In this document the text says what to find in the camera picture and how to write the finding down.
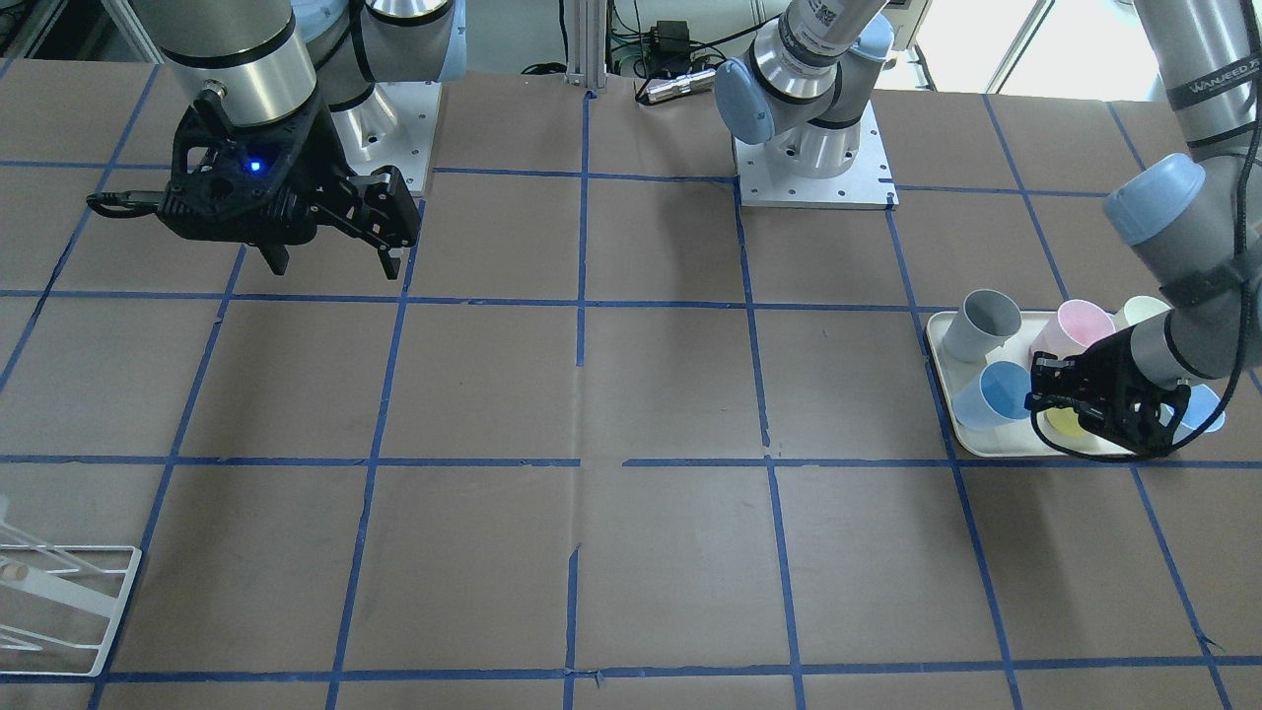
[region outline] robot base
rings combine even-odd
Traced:
[[[815,209],[885,209],[897,204],[899,192],[871,103],[861,122],[859,150],[849,169],[834,178],[801,177],[770,154],[770,144],[750,145],[733,139],[741,203]]]
[[[366,175],[396,165],[413,197],[424,197],[442,95],[438,82],[379,83],[367,101],[333,113],[351,168]]]

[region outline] tray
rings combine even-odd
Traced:
[[[1030,421],[1013,422],[991,431],[973,431],[962,428],[955,421],[954,396],[962,387],[972,382],[982,370],[997,361],[1008,361],[1021,367],[1030,367],[1030,343],[1039,334],[1051,311],[1023,310],[1021,313],[1021,329],[1008,338],[1003,347],[998,347],[987,353],[984,363],[960,363],[943,349],[943,335],[950,325],[955,310],[934,313],[925,323],[925,339],[929,342],[930,358],[934,370],[938,372],[938,383],[941,386],[943,401],[946,404],[946,414],[950,416],[952,429],[955,431],[955,440],[969,453],[983,459],[1016,459],[1031,457],[1064,457],[1064,454],[1049,448],[1039,441],[1039,435],[1034,434]],[[1128,454],[1127,450],[1094,435],[1065,436],[1047,424],[1044,415],[1039,415],[1039,424],[1042,433],[1051,441],[1075,449],[1085,454],[1112,455]]]

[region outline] gray cup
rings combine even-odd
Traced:
[[[978,363],[1018,329],[1021,308],[998,290],[979,288],[964,296],[964,304],[943,335],[943,347],[957,361]]]

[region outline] plastic cup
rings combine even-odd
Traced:
[[[943,335],[943,347],[957,361],[978,363],[1018,329],[1021,308],[998,290],[979,288],[964,296]]]
[[[1042,349],[1058,358],[1068,358],[1114,332],[1117,325],[1113,324],[1113,317],[1099,305],[1079,298],[1065,300],[1034,338],[1030,357],[1034,358],[1034,353]]]
[[[1117,315],[1113,315],[1113,322],[1117,323],[1117,329],[1126,329],[1148,318],[1155,318],[1169,309],[1170,305],[1160,298],[1135,295],[1122,305]]]
[[[1030,371],[1016,363],[991,363],[955,393],[955,421],[973,431],[988,431],[1030,417],[1025,397],[1030,393]]]
[[[1184,415],[1184,420],[1179,422],[1179,429],[1175,430],[1175,444],[1191,436],[1191,433],[1196,431],[1196,429],[1214,414],[1214,410],[1218,409],[1219,401],[1220,399],[1218,397],[1218,393],[1210,390],[1208,385],[1198,385],[1191,388],[1191,399],[1188,401],[1188,412]],[[1174,417],[1175,412],[1166,405],[1162,405],[1161,407],[1166,412],[1166,416],[1162,417],[1161,422],[1169,424],[1170,417]],[[1213,425],[1209,425],[1205,434],[1214,434],[1223,429],[1223,425],[1225,424],[1227,412],[1223,412],[1218,416],[1218,420],[1215,420]]]
[[[1078,424],[1078,412],[1068,407],[1056,407],[1055,410],[1047,410],[1044,412],[1044,419],[1051,425],[1051,429],[1059,431],[1060,434],[1069,438],[1087,436],[1087,430]]]

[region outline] light blue cap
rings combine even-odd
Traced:
[[[333,26],[337,18],[346,11],[347,0],[289,0],[294,6],[294,18],[298,20],[298,32],[303,39],[310,42],[324,34],[324,30]]]
[[[438,81],[454,81],[468,69],[468,39],[464,33],[464,0],[454,0],[452,8],[452,38],[447,42],[447,57]]]
[[[1104,199],[1104,213],[1127,246],[1170,226],[1205,184],[1205,168],[1182,153],[1166,155]]]
[[[745,62],[728,59],[718,68],[714,102],[737,140],[757,145],[776,134],[767,95]]]
[[[885,62],[891,47],[893,47],[893,25],[885,15],[877,13],[851,45],[851,52],[872,62]]]

